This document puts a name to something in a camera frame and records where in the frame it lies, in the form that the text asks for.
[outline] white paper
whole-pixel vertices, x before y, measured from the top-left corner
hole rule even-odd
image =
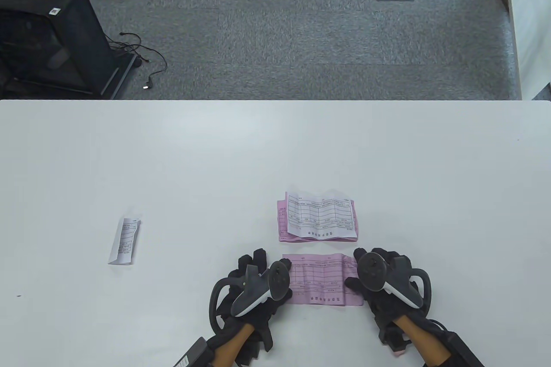
[[[355,238],[352,202],[346,195],[327,192],[287,192],[287,232],[314,239]]]
[[[132,263],[132,250],[139,225],[138,218],[122,218],[118,222],[108,263],[113,265],[130,265]]]

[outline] hand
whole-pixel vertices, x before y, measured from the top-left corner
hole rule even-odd
[[[372,252],[378,253],[389,265],[394,258],[402,256],[396,251],[387,252],[381,248],[374,248],[372,249]],[[366,253],[367,251],[365,249],[357,248],[354,251],[354,258],[356,258],[356,261],[359,261],[360,258]],[[351,290],[362,294],[362,296],[364,296],[364,300],[368,302],[373,314],[375,314],[375,316],[377,316],[380,320],[383,320],[384,324],[390,324],[401,316],[411,314],[411,312],[417,311],[422,314],[425,314],[426,312],[424,307],[421,307],[420,309],[412,308],[393,294],[388,294],[384,290],[378,292],[370,291],[364,287],[358,278],[349,277],[344,281],[344,285]],[[412,285],[417,291],[419,291],[419,288],[415,282],[412,282]]]
[[[287,269],[291,269],[291,261],[288,259],[281,259],[281,262],[287,267]],[[254,257],[252,258],[250,255],[243,255],[238,261],[238,268],[230,272],[228,277],[238,278],[244,276],[247,265],[256,265],[258,268],[258,273],[262,274],[268,267],[266,251],[264,251],[264,249],[257,249],[254,251]],[[224,321],[224,330],[226,330],[226,327],[235,329],[235,326],[243,326],[244,324],[252,325],[254,327],[254,332],[248,338],[248,343],[258,343],[262,341],[264,343],[264,349],[269,351],[273,345],[273,341],[272,335],[268,328],[268,321],[272,315],[276,313],[278,308],[293,296],[293,291],[287,291],[284,298],[279,301],[274,301],[273,299],[268,298],[266,302],[259,304],[247,314],[235,318],[230,315],[230,308],[241,292],[242,290],[240,290],[239,287],[231,286],[228,295],[224,297],[220,306],[218,306],[216,315],[219,315]],[[217,345],[220,340],[213,337],[209,341],[209,346],[212,348],[213,345]]]

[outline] black computer case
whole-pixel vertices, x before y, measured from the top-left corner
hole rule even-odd
[[[89,0],[0,0],[0,60],[17,82],[112,98],[134,58],[114,54]]]

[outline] black base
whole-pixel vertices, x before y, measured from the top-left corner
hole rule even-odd
[[[118,70],[103,94],[92,94],[68,90],[51,84],[38,84],[13,79],[4,91],[2,99],[115,99],[130,69],[135,67],[136,55],[126,52],[116,56],[115,60],[118,64]]]

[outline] sticker label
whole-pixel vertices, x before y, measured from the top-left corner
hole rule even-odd
[[[184,355],[183,359],[181,359],[180,362],[174,367],[187,367],[187,366],[189,366],[189,361],[187,359],[187,355]]]

